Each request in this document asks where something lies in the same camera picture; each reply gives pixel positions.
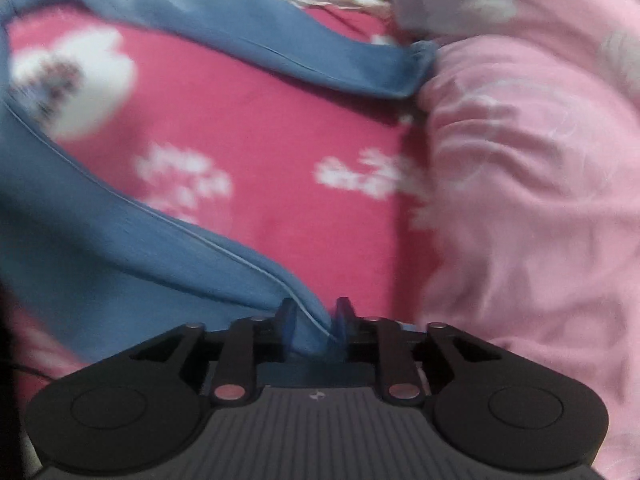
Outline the pink floral bed blanket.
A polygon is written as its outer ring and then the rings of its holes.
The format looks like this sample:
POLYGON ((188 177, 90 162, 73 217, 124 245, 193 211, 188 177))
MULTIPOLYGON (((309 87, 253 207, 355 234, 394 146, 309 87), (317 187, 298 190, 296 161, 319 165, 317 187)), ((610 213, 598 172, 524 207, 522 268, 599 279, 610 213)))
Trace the pink floral bed blanket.
POLYGON ((1 277, 18 397, 188 321, 270 310, 288 269, 326 316, 411 322, 436 258, 409 103, 280 77, 49 6, 10 21, 1 277))

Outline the blue denim jeans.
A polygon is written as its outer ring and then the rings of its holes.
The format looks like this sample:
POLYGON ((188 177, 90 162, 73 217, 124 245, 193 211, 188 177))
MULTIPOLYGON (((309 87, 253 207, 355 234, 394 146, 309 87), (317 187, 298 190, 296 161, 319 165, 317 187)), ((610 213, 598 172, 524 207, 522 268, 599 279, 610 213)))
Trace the blue denim jeans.
POLYGON ((414 324, 436 46, 284 0, 1 1, 1 338, 29 399, 186 323, 414 324))

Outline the pink grey floral duvet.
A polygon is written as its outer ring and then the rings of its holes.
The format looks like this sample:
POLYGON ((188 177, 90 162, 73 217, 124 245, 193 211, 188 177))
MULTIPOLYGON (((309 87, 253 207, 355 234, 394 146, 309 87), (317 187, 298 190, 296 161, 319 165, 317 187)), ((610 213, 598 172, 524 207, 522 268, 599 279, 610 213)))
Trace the pink grey floral duvet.
POLYGON ((596 466, 639 474, 639 0, 393 0, 421 90, 442 321, 596 390, 596 466))

